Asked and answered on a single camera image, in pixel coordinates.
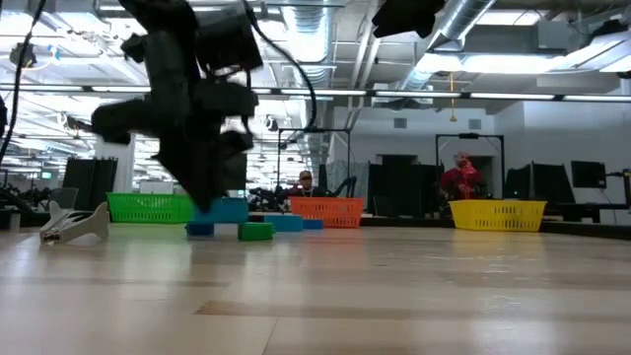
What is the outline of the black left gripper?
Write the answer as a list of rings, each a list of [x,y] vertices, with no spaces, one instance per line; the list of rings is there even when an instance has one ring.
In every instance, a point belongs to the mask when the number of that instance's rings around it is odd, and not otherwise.
[[[172,33],[132,35],[121,49],[145,65],[150,92],[99,106],[92,114],[93,132],[117,144],[127,144],[133,132],[209,141],[162,143],[162,166],[201,212],[209,212],[213,200],[225,192],[226,161],[253,147],[251,133],[222,132],[221,125],[228,116],[239,116],[247,124],[256,94],[239,83],[201,77],[193,48]]]

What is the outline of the blue tape roll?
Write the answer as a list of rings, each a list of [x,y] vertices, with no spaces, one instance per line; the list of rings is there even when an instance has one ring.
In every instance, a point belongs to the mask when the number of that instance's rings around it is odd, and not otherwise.
[[[208,212],[194,209],[192,220],[203,223],[239,224],[248,220],[248,204],[245,198],[222,197],[215,199]]]
[[[271,223],[276,232],[296,233],[302,232],[304,228],[303,218],[300,215],[265,215],[263,219],[265,223]]]

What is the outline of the green mini stapler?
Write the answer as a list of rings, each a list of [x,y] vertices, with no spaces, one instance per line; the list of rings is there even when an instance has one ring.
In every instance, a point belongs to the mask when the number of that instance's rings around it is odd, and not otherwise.
[[[247,222],[238,225],[238,240],[242,242],[270,241],[274,234],[272,223]]]

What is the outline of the grey staple remover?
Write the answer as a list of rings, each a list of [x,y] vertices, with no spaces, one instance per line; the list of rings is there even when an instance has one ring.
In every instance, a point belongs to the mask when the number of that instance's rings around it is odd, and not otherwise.
[[[86,235],[94,235],[100,239],[109,237],[108,203],[101,203],[87,217],[79,211],[62,209],[58,203],[49,204],[50,219],[39,230],[39,240],[43,243],[69,243]]]

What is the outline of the black monitor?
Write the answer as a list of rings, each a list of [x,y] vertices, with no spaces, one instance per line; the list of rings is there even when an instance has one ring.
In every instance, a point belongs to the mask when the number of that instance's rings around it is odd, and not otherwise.
[[[606,168],[603,163],[572,161],[571,173],[575,188],[606,188]]]
[[[224,188],[226,190],[245,190],[247,155],[239,154],[226,161]]]

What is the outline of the long ceiling light strip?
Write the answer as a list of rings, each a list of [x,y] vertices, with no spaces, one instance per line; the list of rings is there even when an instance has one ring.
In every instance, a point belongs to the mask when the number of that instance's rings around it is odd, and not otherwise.
[[[76,86],[76,85],[37,85],[26,84],[21,91],[34,93],[98,93],[98,94],[145,94],[148,86]],[[569,94],[531,94],[531,93],[487,93],[487,92],[447,92],[447,91],[393,91],[359,89],[290,89],[290,88],[252,88],[259,96],[272,97],[317,97],[342,98],[377,98],[377,99],[455,99],[487,101],[533,101],[564,103],[608,103],[631,104],[631,96],[622,95],[569,95]]]

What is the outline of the green plastic basket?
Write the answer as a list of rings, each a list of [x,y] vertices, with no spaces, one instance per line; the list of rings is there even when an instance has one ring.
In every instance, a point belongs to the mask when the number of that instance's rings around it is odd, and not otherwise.
[[[110,192],[107,201],[115,223],[181,224],[193,215],[185,194]]]

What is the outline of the person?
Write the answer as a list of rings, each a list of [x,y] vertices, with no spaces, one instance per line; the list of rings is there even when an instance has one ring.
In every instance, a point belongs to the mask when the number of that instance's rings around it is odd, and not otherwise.
[[[455,155],[455,166],[444,172],[440,181],[440,192],[447,200],[477,199],[485,184],[482,174],[472,165],[470,156],[464,151]]]
[[[326,197],[325,188],[314,185],[313,175],[309,171],[302,171],[299,174],[299,181],[287,192],[288,196],[299,197]]]

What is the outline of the orange plastic basket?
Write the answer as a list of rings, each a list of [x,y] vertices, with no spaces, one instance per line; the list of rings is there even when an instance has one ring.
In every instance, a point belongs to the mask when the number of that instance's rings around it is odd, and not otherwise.
[[[364,210],[362,198],[298,197],[290,198],[291,212],[306,220],[321,220],[325,228],[356,229]]]

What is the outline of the black partition panel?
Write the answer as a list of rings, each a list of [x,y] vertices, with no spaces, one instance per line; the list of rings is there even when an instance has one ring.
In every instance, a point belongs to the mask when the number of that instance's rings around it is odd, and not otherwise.
[[[63,187],[79,189],[75,210],[95,210],[113,192],[117,159],[75,159],[66,162]]]

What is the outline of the black cabinet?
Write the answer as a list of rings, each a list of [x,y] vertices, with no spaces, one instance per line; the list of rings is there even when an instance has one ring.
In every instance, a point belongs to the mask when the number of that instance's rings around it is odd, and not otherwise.
[[[443,166],[424,165],[415,156],[382,156],[369,164],[368,212],[380,217],[425,218],[439,210],[438,177]]]

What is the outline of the black angled panel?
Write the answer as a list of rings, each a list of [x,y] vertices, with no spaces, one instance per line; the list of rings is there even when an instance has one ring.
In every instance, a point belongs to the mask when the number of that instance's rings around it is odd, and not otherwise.
[[[520,169],[509,169],[503,197],[553,204],[576,202],[565,167],[537,163],[530,163]]]

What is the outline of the yellow plastic basket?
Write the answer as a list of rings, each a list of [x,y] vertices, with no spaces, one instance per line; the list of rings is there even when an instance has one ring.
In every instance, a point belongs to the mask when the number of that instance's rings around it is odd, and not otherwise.
[[[537,232],[545,201],[468,199],[451,201],[458,229],[471,231]]]

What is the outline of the silver ventilation duct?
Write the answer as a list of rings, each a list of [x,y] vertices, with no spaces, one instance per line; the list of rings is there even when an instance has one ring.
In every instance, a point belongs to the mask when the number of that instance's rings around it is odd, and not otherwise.
[[[331,87],[333,68],[330,65],[331,38],[334,11],[322,7],[287,7],[282,9],[288,28],[288,48],[293,58],[301,64],[314,89]],[[302,98],[301,110],[305,115],[299,128],[305,128],[312,120],[316,109],[314,127],[326,127],[325,119],[330,113],[325,101],[313,103],[304,77],[294,70],[293,86],[303,87],[307,94]],[[328,133],[294,131],[287,137],[288,145],[299,151],[304,169],[310,171],[317,182],[319,167],[326,161]]]

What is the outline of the black station frame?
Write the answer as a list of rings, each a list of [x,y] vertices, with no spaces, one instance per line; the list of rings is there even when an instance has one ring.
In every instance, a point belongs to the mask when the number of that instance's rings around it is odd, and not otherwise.
[[[443,148],[439,147],[440,144],[440,139],[443,137],[447,137],[447,138],[457,138],[457,139],[468,139],[468,140],[475,140],[475,139],[480,139],[480,138],[484,138],[489,144],[490,143],[490,139],[497,139],[500,142],[500,148],[499,148],[499,152],[500,152],[500,162],[501,162],[501,181],[499,183],[499,187],[500,187],[500,192],[499,192],[499,197],[503,198],[504,197],[504,192],[505,192],[505,182],[506,182],[506,153],[505,153],[505,138],[504,135],[489,135],[489,134],[478,134],[478,133],[472,133],[472,132],[468,132],[468,133],[458,133],[458,134],[436,134],[434,136],[434,149],[435,149],[435,167],[437,169],[436,171],[436,179],[437,181],[440,179],[441,177],[441,170],[440,167],[442,167],[442,163],[441,163],[441,159],[440,159],[440,152]]]
[[[277,161],[276,161],[276,185],[280,185],[280,174],[281,174],[281,150],[285,146],[285,143],[281,141],[282,134],[284,132],[298,132],[301,134],[324,134],[324,133],[344,133],[346,135],[346,147],[347,147],[347,160],[346,160],[346,179],[349,180],[352,178],[351,176],[351,130],[348,128],[317,128],[317,127],[306,127],[306,128],[280,128],[277,132]]]

